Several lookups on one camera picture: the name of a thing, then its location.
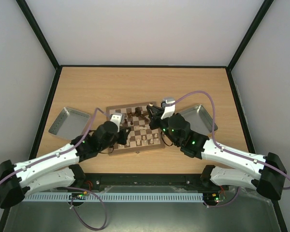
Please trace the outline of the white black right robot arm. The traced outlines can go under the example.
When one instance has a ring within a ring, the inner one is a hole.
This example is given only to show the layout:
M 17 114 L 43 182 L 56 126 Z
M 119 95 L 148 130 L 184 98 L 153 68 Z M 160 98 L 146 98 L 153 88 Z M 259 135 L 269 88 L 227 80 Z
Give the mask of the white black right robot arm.
M 206 189 L 214 186 L 238 186 L 256 190 L 261 196 L 270 200 L 280 200 L 286 168 L 275 153 L 258 155 L 224 146 L 197 133 L 190 128 L 190 123 L 180 113 L 174 113 L 174 107 L 157 107 L 147 105 L 151 129 L 161 132 L 186 156 L 212 160 L 227 169 L 208 166 L 203 171 L 201 184 Z

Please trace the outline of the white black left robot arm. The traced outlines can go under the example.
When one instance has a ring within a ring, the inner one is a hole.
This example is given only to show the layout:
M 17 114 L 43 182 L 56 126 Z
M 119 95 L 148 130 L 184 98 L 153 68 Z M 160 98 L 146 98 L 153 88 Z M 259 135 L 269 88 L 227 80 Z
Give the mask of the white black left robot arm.
M 27 196 L 52 188 L 80 187 L 85 174 L 79 163 L 96 157 L 115 144 L 125 145 L 131 129 L 106 121 L 70 143 L 41 157 L 0 164 L 0 208 L 22 202 Z

